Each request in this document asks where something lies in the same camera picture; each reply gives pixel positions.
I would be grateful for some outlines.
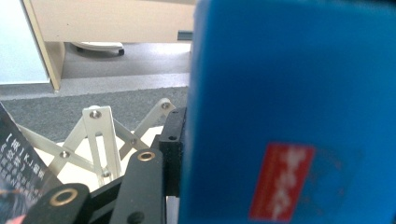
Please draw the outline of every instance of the white desk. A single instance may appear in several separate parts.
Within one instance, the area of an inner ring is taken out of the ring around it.
[[[175,43],[192,31],[195,0],[23,0],[53,88],[64,42]]]

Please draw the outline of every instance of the blue box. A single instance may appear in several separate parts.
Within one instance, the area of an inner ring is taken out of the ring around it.
[[[396,6],[199,1],[179,223],[281,223],[250,215],[272,143],[315,148],[291,223],[393,221]]]

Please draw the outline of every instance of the red label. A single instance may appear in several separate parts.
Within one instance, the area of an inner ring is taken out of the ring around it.
[[[269,144],[249,218],[290,222],[314,154],[311,146]]]

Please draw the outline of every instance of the bolt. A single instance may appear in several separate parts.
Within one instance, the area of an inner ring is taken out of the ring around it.
[[[134,146],[134,145],[136,145],[136,143],[137,143],[137,139],[133,138],[133,139],[131,140],[131,145]]]
[[[70,153],[69,153],[69,152],[66,152],[66,151],[63,151],[63,152],[61,152],[61,154],[59,154],[59,156],[60,156],[61,158],[63,158],[63,159],[67,159],[67,158],[70,157]]]
[[[103,171],[102,177],[109,177],[111,176],[111,173],[108,170]]]
[[[167,108],[169,108],[170,105],[171,105],[171,104],[169,104],[169,103],[163,103],[163,104],[161,105],[161,107],[162,107],[163,109],[167,109]]]
[[[91,114],[90,114],[90,117],[91,117],[92,119],[99,119],[99,118],[102,117],[102,113],[99,112],[99,111],[97,111],[97,110],[93,110],[93,111],[91,112]]]

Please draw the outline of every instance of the black book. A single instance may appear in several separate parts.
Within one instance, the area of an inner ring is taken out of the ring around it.
[[[0,223],[25,215],[60,185],[0,103]]]

